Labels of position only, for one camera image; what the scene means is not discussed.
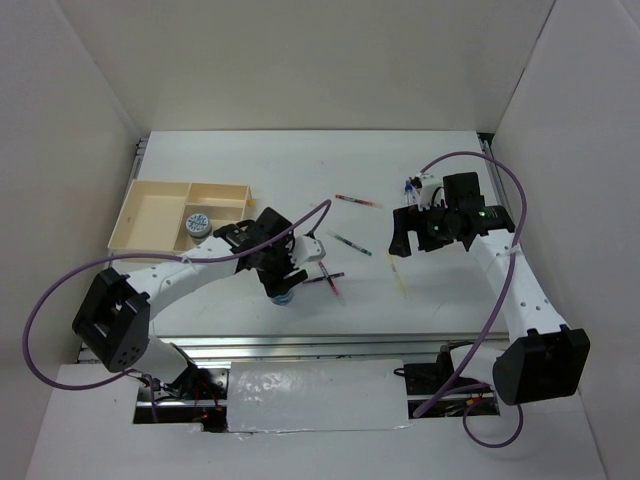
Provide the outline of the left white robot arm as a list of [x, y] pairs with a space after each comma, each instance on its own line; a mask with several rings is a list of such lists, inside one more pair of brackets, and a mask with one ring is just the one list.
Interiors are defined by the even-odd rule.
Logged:
[[255, 271], [267, 297], [284, 304], [308, 277], [303, 264], [322, 250], [290, 227], [267, 208], [255, 220], [217, 229], [175, 261], [131, 273], [105, 269], [94, 278], [72, 329], [111, 373], [132, 370], [176, 399], [213, 391], [211, 377], [181, 348], [155, 336], [151, 323], [173, 303], [242, 271]]

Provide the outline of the red gel pen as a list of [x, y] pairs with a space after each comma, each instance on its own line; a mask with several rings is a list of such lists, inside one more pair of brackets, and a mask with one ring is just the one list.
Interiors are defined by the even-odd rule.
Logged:
[[336, 194], [336, 195], [334, 195], [334, 198], [338, 199], [338, 200], [341, 200], [341, 201], [354, 203], [354, 204], [358, 204], [358, 205], [363, 205], [363, 206], [367, 206], [367, 207], [371, 207], [371, 208], [378, 208], [378, 209], [384, 208], [383, 205], [378, 203], [378, 202], [359, 199], [359, 198], [355, 198], [355, 197], [351, 197], [351, 196]]

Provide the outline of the pink gel pen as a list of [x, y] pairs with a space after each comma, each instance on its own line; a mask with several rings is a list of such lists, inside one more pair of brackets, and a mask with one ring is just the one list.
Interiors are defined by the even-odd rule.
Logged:
[[[324, 265], [324, 263], [322, 261], [318, 262], [318, 266], [322, 272], [322, 274], [324, 276], [329, 275], [329, 271], [326, 268], [326, 266]], [[343, 307], [346, 306], [346, 301], [344, 300], [342, 294], [340, 293], [339, 289], [337, 288], [334, 280], [328, 280], [327, 281], [330, 289], [332, 290], [333, 294], [335, 295], [335, 297], [337, 298], [338, 302], [340, 303], [340, 305], [342, 305]]]

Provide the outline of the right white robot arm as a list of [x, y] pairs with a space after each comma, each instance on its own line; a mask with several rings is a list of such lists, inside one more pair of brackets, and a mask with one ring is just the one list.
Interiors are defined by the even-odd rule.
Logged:
[[509, 347], [491, 366], [490, 379], [508, 405], [573, 395], [590, 351], [582, 329], [572, 329], [542, 290], [520, 247], [516, 226], [501, 205], [489, 205], [474, 172], [442, 179], [421, 174], [409, 180], [406, 206], [393, 212], [388, 252], [411, 255], [409, 235], [431, 252], [459, 242], [501, 299]]

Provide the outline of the green gel pen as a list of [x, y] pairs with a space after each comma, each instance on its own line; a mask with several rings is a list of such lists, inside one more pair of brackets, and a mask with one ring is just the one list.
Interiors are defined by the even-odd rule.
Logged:
[[334, 232], [332, 230], [327, 230], [327, 234], [331, 238], [335, 239], [336, 241], [341, 242], [342, 244], [348, 246], [349, 248], [351, 248], [353, 250], [356, 250], [356, 251], [358, 251], [358, 252], [360, 252], [360, 253], [362, 253], [362, 254], [364, 254], [366, 256], [371, 257], [373, 255], [373, 253], [370, 250], [368, 250], [368, 249], [366, 249], [366, 248], [364, 248], [364, 247], [352, 242], [351, 240], [348, 240], [347, 238], [337, 234], [336, 232]]

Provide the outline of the purple gel pen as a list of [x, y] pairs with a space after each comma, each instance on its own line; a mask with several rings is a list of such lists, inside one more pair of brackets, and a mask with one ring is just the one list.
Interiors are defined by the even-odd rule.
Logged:
[[313, 284], [313, 283], [318, 283], [318, 282], [325, 282], [328, 280], [334, 280], [337, 278], [341, 278], [344, 277], [345, 273], [344, 272], [337, 272], [337, 273], [331, 273], [329, 275], [326, 276], [318, 276], [315, 278], [308, 278], [306, 280], [304, 280], [302, 283], [303, 284]]

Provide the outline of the blue capped glue bottle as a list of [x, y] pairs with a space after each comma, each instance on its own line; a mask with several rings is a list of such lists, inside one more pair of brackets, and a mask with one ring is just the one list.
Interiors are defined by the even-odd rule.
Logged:
[[412, 185], [410, 180], [406, 180], [405, 181], [404, 195], [405, 195], [405, 200], [406, 200], [406, 205], [407, 206], [413, 206], [413, 205], [416, 204], [417, 200], [416, 200], [416, 196], [415, 196], [415, 191], [414, 191], [414, 187], [413, 187], [413, 185]]

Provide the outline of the blue white round jar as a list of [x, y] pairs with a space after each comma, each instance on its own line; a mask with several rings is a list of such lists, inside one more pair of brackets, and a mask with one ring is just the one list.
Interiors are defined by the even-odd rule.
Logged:
[[187, 236], [196, 245], [205, 241], [212, 233], [209, 217], [202, 212], [189, 215], [185, 220], [185, 229]]

